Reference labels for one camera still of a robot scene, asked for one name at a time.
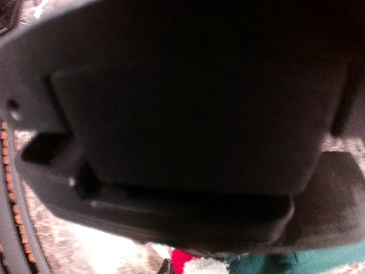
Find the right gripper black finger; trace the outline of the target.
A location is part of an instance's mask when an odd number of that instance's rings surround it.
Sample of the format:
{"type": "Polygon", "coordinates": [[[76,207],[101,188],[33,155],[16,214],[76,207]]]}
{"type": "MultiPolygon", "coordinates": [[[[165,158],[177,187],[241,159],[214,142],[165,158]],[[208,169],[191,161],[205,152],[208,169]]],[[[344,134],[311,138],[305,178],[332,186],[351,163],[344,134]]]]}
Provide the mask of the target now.
{"type": "Polygon", "coordinates": [[[173,266],[170,259],[164,259],[158,274],[173,274],[173,266]]]}

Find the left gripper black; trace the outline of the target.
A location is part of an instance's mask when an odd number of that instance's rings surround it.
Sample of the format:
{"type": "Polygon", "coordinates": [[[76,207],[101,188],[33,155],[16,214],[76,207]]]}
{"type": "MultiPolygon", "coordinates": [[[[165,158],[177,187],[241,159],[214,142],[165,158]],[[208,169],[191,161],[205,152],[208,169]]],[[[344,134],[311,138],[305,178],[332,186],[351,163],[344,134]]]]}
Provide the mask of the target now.
{"type": "Polygon", "coordinates": [[[363,1],[88,1],[1,39],[56,216],[202,256],[364,239],[363,1]]]}

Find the red santa sock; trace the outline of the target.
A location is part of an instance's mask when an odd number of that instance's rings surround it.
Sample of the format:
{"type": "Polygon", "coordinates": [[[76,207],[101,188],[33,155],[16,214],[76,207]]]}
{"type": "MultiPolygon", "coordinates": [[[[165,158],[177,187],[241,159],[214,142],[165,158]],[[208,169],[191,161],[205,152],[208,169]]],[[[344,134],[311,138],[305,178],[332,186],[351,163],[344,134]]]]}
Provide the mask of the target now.
{"type": "Polygon", "coordinates": [[[171,263],[174,273],[186,274],[228,274],[229,264],[213,258],[196,257],[179,249],[171,253],[171,263]]]}

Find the dark green sock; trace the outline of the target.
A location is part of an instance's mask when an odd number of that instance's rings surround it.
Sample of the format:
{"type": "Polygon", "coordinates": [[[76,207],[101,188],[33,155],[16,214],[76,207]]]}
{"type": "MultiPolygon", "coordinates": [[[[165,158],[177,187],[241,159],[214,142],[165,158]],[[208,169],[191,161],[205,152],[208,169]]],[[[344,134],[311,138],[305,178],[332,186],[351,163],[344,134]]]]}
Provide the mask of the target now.
{"type": "Polygon", "coordinates": [[[364,260],[364,242],[336,248],[228,259],[229,273],[322,273],[364,260]]]}

